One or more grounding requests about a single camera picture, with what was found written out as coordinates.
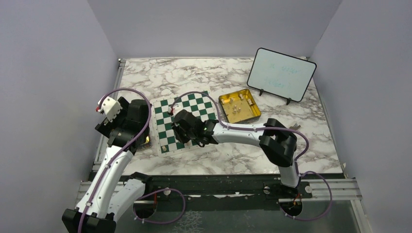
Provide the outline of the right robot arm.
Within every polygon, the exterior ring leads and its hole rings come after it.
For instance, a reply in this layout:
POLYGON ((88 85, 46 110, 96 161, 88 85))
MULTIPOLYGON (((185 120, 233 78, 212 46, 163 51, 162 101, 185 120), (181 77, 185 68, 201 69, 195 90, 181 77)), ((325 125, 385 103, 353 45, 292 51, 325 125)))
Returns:
POLYGON ((291 198, 300 190, 300 179, 293 161, 297 137, 274 118, 256 125, 221 124, 218 120, 201 121, 192 113, 181 110, 174 114, 171 128, 180 143, 193 141, 200 147, 222 143, 256 146, 263 150, 272 164, 278 166, 281 193, 291 198))

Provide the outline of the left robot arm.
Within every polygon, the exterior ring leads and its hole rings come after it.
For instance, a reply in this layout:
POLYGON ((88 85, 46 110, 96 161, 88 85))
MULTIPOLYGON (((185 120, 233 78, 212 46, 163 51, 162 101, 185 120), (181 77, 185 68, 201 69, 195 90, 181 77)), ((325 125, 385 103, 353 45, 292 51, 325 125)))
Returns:
POLYGON ((96 111, 105 119, 96 130, 107 139, 100 168, 74 209, 66 209, 62 221, 70 233, 113 233, 117 221, 137 199, 147 199, 153 187, 133 178, 115 192, 120 177, 136 151, 148 145, 151 105, 147 100, 128 102, 111 97, 98 102, 96 111))

